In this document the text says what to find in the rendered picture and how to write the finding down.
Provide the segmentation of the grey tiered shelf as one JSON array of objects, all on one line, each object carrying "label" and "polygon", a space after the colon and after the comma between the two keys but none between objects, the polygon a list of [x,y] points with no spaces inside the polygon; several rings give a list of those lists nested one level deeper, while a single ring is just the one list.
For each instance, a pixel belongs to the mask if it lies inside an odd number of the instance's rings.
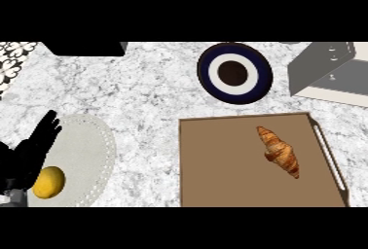
[{"label": "grey tiered shelf", "polygon": [[368,107],[368,42],[311,42],[288,76],[291,95]]}]

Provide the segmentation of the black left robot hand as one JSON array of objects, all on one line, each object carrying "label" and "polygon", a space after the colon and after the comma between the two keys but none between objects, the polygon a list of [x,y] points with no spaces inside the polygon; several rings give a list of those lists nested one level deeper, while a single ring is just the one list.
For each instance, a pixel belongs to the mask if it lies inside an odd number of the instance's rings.
[{"label": "black left robot hand", "polygon": [[32,187],[60,130],[56,112],[50,110],[14,149],[0,141],[0,195]]}]

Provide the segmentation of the dark blue white plate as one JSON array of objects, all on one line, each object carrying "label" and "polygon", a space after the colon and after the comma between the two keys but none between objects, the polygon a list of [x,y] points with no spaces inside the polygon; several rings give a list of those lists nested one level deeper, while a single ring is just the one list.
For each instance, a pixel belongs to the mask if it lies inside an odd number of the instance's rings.
[{"label": "dark blue white plate", "polygon": [[236,105],[260,100],[273,83],[267,59],[240,43],[220,43],[205,50],[196,62],[196,76],[206,92]]}]

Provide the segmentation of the brown wooden tray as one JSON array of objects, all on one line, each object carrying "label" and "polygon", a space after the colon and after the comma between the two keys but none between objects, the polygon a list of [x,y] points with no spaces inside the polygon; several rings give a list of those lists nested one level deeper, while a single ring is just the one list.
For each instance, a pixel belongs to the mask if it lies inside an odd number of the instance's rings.
[{"label": "brown wooden tray", "polygon": [[[299,176],[265,160],[255,128],[292,146]],[[180,120],[183,206],[347,206],[347,187],[305,113]]]}]

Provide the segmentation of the pale oval placemat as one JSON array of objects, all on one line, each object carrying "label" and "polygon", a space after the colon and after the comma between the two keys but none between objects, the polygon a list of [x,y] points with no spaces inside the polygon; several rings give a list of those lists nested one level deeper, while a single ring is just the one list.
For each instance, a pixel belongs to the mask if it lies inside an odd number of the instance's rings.
[{"label": "pale oval placemat", "polygon": [[26,192],[29,207],[88,206],[98,198],[112,173],[116,155],[109,126],[91,115],[60,118],[62,131],[42,166],[57,166],[66,177],[62,192],[41,199]]}]

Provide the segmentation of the black white patterned cloth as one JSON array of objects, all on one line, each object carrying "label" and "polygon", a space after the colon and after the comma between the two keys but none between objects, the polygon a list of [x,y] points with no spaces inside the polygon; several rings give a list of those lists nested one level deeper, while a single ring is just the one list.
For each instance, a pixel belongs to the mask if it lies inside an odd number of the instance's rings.
[{"label": "black white patterned cloth", "polygon": [[22,70],[35,42],[0,42],[0,97]]}]

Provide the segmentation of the yellow lemon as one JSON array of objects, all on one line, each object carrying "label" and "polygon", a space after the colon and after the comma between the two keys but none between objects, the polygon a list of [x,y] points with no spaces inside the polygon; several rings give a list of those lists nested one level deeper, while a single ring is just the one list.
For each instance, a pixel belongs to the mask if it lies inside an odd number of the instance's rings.
[{"label": "yellow lemon", "polygon": [[62,169],[57,166],[47,166],[39,170],[30,191],[38,198],[51,198],[62,192],[64,182]]}]

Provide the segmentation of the black appliance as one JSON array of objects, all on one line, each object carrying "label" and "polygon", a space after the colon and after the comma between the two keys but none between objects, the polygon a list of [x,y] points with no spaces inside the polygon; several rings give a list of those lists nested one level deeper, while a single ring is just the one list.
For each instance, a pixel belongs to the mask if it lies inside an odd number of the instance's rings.
[{"label": "black appliance", "polygon": [[127,42],[44,42],[59,56],[124,56]]}]

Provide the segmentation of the golden brown croissant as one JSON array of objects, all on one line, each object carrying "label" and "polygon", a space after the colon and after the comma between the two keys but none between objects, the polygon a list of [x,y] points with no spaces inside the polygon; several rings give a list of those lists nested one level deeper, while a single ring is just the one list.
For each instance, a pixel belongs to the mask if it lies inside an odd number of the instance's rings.
[{"label": "golden brown croissant", "polygon": [[276,133],[262,126],[257,127],[257,133],[260,140],[265,146],[265,160],[274,163],[280,167],[280,169],[292,176],[292,178],[296,179],[298,163],[291,145],[279,138]]}]

